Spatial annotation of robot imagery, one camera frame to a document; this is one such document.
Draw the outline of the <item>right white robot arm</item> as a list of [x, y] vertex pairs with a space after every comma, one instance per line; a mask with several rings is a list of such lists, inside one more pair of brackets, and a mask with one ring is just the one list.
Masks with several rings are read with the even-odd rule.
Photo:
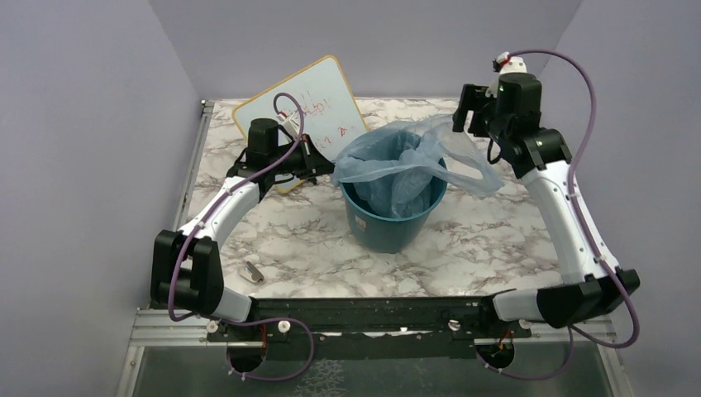
[[564, 137], [541, 126], [541, 82], [532, 74], [498, 77], [494, 87], [465, 84], [453, 115], [454, 132], [488, 137], [536, 201], [560, 265], [561, 285], [515, 289], [481, 299], [479, 330], [498, 336], [526, 320], [562, 328], [611, 313], [640, 286], [594, 226], [573, 174]]

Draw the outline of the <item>blue plastic trash bag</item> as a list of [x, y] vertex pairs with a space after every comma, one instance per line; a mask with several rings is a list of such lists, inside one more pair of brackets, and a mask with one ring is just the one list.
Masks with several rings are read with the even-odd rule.
[[452, 131], [452, 116], [395, 121], [367, 132], [336, 158], [334, 185], [351, 184], [360, 200], [383, 218], [410, 218], [431, 205], [430, 183], [451, 184], [478, 198], [503, 181], [464, 132]]

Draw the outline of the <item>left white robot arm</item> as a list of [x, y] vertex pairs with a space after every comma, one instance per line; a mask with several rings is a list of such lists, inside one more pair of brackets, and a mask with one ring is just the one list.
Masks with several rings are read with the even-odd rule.
[[260, 318], [250, 311], [251, 297], [225, 286], [220, 245], [236, 225], [276, 184], [280, 175], [313, 179], [329, 175], [334, 165], [314, 146], [305, 123], [279, 114], [250, 123], [246, 148], [227, 171], [215, 198], [176, 231], [155, 238], [150, 297], [169, 310], [174, 321], [183, 316], [228, 320], [236, 337], [256, 335]]

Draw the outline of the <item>teal plastic trash bin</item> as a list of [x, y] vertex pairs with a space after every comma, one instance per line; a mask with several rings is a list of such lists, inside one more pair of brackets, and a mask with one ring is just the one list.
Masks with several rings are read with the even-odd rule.
[[422, 229], [447, 189], [436, 138], [381, 127], [356, 138], [336, 158], [331, 176], [346, 200], [350, 229], [374, 251], [396, 253]]

